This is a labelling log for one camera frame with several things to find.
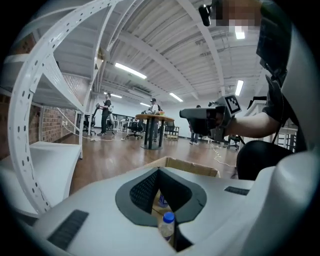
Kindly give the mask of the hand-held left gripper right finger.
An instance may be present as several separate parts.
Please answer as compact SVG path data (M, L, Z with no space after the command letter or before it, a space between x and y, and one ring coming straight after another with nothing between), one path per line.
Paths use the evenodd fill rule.
M179 256L264 256L283 240L283 172L265 168L255 181L159 168L166 188L187 198L176 211Z

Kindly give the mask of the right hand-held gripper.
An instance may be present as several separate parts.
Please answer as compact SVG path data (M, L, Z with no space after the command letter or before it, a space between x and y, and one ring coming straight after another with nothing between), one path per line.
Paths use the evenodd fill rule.
M179 116L187 119L194 133L209 136L214 141L223 141L225 131L216 127L216 113L223 113L227 127L235 115L242 111L235 94L221 96L216 101L210 101L208 108L185 108L180 110Z

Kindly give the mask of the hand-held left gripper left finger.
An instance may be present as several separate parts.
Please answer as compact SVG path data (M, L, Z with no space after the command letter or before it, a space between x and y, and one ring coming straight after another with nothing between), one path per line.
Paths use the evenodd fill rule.
M130 181L139 183L152 174L151 168L131 170L119 176L93 182L44 213L34 231L48 239L75 210L88 213L66 251L75 256L174 256L176 251L162 237L157 218L128 203L119 210L116 193Z

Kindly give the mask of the brown cardboard box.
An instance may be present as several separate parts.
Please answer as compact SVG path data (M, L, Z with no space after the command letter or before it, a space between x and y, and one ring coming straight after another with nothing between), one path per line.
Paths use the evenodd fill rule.
M209 166L205 166L205 165L201 165L201 164L193 163L193 162L189 162L189 161L180 160L180 159L176 159L176 158L169 157L169 156L165 156L165 157L159 158L155 161L152 161L150 163L147 163L144 166L142 166L141 169L142 168L151 168L152 169L155 167L164 167L164 168L170 167L170 168L178 169L181 171L185 171L185 172L193 173L193 174L197 174L197 175L216 177L216 178L221 177L219 171L213 167L209 167ZM160 193L161 193L161 191L158 190L157 194L153 198L152 211L151 211L151 214L157 218L158 225L162 221L164 213L172 211L172 209L170 208L169 205L166 208L162 208L162 207L158 206L158 200L159 200ZM190 243L185 241L181 237L179 230L174 232L173 242L174 242L174 244L172 247L177 252L182 251L185 248L190 246Z

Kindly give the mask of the person's right forearm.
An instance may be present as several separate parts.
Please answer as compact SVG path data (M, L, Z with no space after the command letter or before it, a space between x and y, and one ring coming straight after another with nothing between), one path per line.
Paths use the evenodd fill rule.
M264 138L274 134L280 123L261 112L254 116L233 118L225 130L225 135L238 135L248 138Z

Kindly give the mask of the person's right hand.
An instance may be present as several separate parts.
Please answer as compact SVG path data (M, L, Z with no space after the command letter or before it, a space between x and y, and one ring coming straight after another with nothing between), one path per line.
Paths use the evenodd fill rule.
M218 128L218 127L221 127L223 128L224 130L227 129L227 126L228 126L228 122L225 120L225 115L223 113L220 113L220 112L217 112L215 114L215 126Z

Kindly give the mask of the round wooden table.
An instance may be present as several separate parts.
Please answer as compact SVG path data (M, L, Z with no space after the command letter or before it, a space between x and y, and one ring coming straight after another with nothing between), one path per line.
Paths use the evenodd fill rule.
M147 120L146 130L144 135L144 143L140 147L146 150L160 150L162 148L162 143L163 143L165 123L170 123L170 122L172 123L175 120L171 117L158 115L158 114L137 114L135 117L138 120ZM155 121L160 122L160 135L159 135L158 145L153 144Z

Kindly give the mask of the black office chair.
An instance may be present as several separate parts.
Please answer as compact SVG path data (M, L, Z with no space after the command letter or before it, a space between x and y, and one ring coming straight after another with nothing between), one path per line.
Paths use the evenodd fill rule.
M83 132L87 133L88 135L97 133L93 130L94 126L96 124L95 120L95 114L85 114L84 115L84 121L83 121Z
M126 139L130 137L134 137L139 139L143 138L143 135L139 134L142 133L144 128L143 128L143 119L139 119L137 122L133 122L130 126L128 126L128 130L130 131L129 134L126 135Z

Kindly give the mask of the person's black clothing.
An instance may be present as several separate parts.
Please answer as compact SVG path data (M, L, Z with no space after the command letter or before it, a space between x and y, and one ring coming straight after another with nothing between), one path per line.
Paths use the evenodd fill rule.
M291 34L291 21L285 12L273 0L259 1L262 2L261 19L262 17L267 18ZM265 77L268 83L267 102L261 112L279 122L279 127L273 134L277 134L287 120L291 120L296 126L300 125L288 100L281 91L286 76L287 70L277 77L271 74ZM262 141L262 138L251 139L237 155L236 168L238 178L241 180L254 181L261 170L275 166L283 158L293 154L293 151L272 142Z

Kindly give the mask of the white metal shelving rack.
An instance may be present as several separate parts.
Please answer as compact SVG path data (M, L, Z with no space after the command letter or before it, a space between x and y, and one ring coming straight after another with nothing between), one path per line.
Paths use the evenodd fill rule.
M37 218L69 196L83 147L63 138L74 128L82 133L137 3L49 0L12 42L0 71L0 185L16 212Z

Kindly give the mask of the small white desk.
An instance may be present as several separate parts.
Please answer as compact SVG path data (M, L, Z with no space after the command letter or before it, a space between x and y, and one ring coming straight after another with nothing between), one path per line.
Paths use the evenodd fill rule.
M89 119L90 119L90 114L85 114L84 115L84 119L83 119L83 132L86 133L86 134L89 134ZM81 117L82 117L82 114L81 112L79 111L76 111L75 112L75 117L74 117L74 124L75 126L79 129L80 126L81 126ZM79 135L79 131L74 128L73 129L73 133L76 134L76 135Z

